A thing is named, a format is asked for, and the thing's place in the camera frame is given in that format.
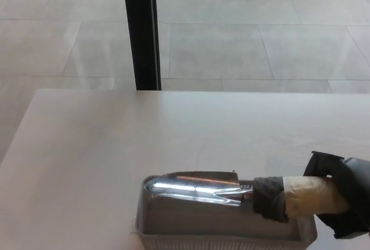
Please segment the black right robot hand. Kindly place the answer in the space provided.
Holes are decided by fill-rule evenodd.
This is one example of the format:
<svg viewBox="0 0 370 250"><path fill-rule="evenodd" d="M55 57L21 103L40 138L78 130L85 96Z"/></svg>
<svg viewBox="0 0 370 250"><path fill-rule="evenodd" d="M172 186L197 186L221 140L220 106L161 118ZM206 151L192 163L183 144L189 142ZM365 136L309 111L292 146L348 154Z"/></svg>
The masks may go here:
<svg viewBox="0 0 370 250"><path fill-rule="evenodd" d="M348 202L349 210L345 212L317 216L334 231L336 239L352 239L369 233L368 160L355 157L345 159L313 151L304 176L330 176L339 194Z"/></svg>

